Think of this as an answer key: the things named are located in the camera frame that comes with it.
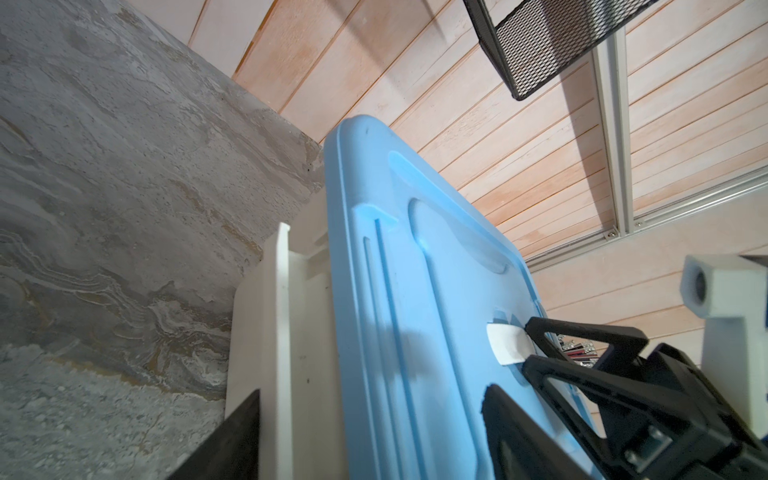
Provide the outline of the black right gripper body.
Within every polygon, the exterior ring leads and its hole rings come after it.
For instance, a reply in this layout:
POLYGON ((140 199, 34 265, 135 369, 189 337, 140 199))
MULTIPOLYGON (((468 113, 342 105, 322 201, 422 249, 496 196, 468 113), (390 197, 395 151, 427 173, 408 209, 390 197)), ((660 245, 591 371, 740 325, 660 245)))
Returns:
POLYGON ((767 444, 682 351, 612 359, 608 479, 764 479, 767 444))

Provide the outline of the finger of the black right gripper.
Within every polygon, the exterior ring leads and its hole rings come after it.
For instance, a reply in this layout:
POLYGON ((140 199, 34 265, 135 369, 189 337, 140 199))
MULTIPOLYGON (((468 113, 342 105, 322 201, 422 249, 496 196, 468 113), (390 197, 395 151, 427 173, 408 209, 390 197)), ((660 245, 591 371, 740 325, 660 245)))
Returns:
POLYGON ((700 479, 701 411, 680 390, 531 356, 522 373, 605 479, 700 479))
POLYGON ((564 335, 578 340, 606 344, 605 352, 594 369, 615 375, 631 375, 641 364, 640 353, 649 339, 637 328, 601 324, 585 324, 551 318, 531 317, 525 332, 548 358, 569 360, 549 335, 564 335))

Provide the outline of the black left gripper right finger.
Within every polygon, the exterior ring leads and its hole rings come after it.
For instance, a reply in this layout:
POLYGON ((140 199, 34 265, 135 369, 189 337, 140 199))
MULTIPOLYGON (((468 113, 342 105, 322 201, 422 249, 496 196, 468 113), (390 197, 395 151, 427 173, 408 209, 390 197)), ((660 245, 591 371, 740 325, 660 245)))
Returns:
POLYGON ((496 479, 589 479, 496 384, 485 391, 482 417, 496 479))

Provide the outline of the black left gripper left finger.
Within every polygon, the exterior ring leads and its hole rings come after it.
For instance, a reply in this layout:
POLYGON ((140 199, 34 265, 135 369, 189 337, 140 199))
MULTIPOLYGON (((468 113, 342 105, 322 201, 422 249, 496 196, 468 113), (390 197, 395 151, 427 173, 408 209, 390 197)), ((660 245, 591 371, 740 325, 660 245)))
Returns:
POLYGON ((255 389, 169 479, 257 479, 260 420, 255 389))

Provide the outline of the white plastic storage bin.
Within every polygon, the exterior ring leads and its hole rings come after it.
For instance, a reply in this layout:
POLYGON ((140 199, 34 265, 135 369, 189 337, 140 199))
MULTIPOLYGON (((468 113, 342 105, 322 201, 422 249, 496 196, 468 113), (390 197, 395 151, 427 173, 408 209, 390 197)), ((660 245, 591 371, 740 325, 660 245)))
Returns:
POLYGON ((278 225, 236 289, 225 415, 253 392, 259 478, 347 478, 324 190, 278 225))

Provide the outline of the blue plastic bin lid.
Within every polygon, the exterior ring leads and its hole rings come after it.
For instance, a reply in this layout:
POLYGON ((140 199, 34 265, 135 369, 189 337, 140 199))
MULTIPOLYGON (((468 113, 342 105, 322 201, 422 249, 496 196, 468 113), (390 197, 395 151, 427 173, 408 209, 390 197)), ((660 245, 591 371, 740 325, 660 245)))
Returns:
POLYGON ((516 247, 380 120, 325 140, 327 216, 348 472, 354 479, 490 479, 481 405, 500 386, 576 463, 576 439, 490 324, 544 313, 516 247))

